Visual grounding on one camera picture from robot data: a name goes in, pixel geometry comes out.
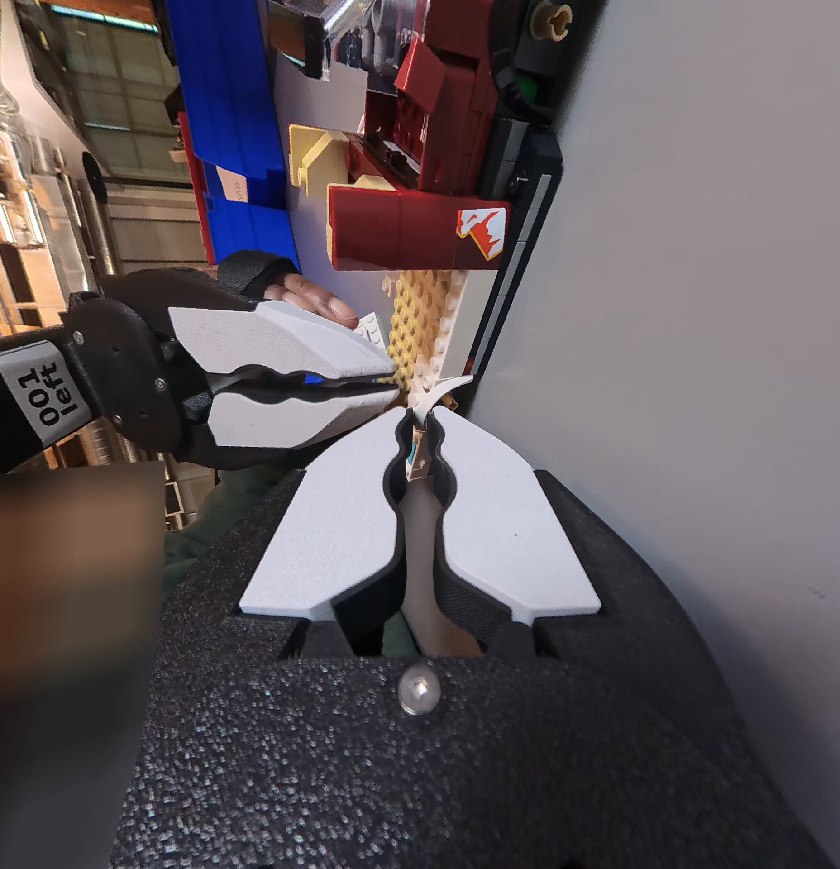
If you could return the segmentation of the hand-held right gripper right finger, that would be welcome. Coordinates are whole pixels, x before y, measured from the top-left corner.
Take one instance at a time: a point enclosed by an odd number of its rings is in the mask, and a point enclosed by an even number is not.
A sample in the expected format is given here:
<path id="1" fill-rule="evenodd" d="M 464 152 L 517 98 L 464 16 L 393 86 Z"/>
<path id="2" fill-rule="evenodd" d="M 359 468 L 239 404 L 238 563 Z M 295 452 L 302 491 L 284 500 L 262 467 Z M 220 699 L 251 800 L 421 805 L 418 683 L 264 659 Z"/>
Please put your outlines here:
<path id="1" fill-rule="evenodd" d="M 532 466 L 474 423 L 430 411 L 434 586 L 458 626 L 596 614 L 599 597 Z"/>

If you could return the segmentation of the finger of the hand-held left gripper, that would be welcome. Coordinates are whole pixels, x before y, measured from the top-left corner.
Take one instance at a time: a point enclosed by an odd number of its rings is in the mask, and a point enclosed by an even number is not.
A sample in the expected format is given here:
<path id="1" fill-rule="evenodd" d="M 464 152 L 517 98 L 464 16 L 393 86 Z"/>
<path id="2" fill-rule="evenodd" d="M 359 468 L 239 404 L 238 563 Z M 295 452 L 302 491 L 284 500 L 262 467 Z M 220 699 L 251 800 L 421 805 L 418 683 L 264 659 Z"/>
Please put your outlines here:
<path id="1" fill-rule="evenodd" d="M 220 393 L 208 427 L 219 447 L 300 449 L 345 434 L 390 407 L 397 388 L 311 400 L 287 397 L 262 402 L 239 393 Z"/>
<path id="2" fill-rule="evenodd" d="M 354 331 L 283 301 L 254 310 L 171 307 L 177 341 L 208 373 L 259 366 L 279 375 L 309 373 L 337 381 L 390 376 L 390 356 Z"/>

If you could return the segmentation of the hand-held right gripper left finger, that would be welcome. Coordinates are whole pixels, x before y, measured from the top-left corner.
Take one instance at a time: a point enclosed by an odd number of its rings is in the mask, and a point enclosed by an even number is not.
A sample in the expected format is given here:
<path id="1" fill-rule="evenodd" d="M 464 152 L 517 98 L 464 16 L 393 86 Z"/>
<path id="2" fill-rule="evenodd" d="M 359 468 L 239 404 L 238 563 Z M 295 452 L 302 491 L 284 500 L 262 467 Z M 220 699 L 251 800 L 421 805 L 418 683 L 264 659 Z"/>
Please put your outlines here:
<path id="1" fill-rule="evenodd" d="M 413 413 L 395 408 L 305 471 L 239 607 L 310 621 L 386 621 L 405 593 L 405 462 Z"/>

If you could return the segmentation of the toy brick truck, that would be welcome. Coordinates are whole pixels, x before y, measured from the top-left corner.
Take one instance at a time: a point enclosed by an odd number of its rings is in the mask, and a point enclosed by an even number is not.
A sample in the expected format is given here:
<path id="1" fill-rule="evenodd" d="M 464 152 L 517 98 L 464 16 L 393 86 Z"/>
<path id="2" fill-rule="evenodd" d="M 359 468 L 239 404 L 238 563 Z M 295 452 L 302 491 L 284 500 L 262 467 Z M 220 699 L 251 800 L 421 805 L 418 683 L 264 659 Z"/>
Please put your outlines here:
<path id="1" fill-rule="evenodd" d="M 291 184 L 326 204 L 340 271 L 395 273 L 391 376 L 417 407 L 479 379 L 563 174 L 551 130 L 580 2 L 271 2 L 308 78 L 363 71 L 358 131 L 289 127 Z"/>

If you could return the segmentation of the white wheel arch brick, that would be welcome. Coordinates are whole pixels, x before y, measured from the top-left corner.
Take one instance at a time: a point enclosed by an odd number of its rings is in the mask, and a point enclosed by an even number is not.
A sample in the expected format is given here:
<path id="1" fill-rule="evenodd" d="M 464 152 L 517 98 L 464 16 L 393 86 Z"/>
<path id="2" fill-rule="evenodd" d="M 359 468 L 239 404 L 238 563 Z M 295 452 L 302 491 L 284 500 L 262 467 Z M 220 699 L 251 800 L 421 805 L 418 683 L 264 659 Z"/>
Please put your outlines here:
<path id="1" fill-rule="evenodd" d="M 428 476 L 431 466 L 430 449 L 425 429 L 428 413 L 455 389 L 473 381 L 472 375 L 446 378 L 438 382 L 431 390 L 420 390 L 411 393 L 408 406 L 414 414 L 411 450 L 405 462 L 405 474 L 408 482 L 422 480 Z"/>

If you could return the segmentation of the person's torso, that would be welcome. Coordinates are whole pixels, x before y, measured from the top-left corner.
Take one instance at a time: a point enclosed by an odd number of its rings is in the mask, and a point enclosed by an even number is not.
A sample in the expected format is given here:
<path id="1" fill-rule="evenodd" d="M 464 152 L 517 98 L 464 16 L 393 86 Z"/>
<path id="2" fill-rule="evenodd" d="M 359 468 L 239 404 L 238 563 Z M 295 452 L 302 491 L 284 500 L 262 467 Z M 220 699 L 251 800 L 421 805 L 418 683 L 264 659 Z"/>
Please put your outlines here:
<path id="1" fill-rule="evenodd" d="M 188 602 L 194 592 L 236 594 L 246 585 L 284 519 L 305 469 L 267 463 L 220 472 L 196 520 L 165 535 L 162 602 L 175 593 Z"/>

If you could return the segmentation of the red storage bin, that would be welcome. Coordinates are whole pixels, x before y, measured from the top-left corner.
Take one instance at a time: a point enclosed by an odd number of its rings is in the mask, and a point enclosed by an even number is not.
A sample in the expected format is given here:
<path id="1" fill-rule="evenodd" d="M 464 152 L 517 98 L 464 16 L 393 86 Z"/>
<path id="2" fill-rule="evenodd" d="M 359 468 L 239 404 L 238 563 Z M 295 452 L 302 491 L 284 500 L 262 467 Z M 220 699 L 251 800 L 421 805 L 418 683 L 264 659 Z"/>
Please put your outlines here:
<path id="1" fill-rule="evenodd" d="M 194 153 L 193 140 L 186 112 L 183 110 L 179 111 L 177 114 L 177 119 L 179 123 L 179 130 L 182 136 L 182 142 L 186 152 L 186 161 L 188 164 L 189 174 L 191 178 L 191 187 L 193 190 L 195 204 L 197 208 L 197 216 L 200 223 L 206 259 L 209 266 L 216 266 L 217 259 L 215 256 L 215 251 L 210 233 L 210 223 L 208 217 L 209 210 L 206 200 L 207 188 L 205 171 L 203 170 L 201 161 Z"/>

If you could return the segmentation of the blue storage bin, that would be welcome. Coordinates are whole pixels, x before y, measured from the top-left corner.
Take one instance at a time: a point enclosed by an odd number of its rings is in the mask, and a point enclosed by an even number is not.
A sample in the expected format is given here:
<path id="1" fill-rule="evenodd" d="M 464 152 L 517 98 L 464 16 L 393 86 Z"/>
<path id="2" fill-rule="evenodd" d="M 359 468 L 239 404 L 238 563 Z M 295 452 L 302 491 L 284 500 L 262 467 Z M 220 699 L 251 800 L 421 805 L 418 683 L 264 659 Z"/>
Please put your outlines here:
<path id="1" fill-rule="evenodd" d="M 299 264 L 264 36 L 265 2 L 167 1 L 193 149 L 205 171 L 217 263 L 244 249 Z"/>

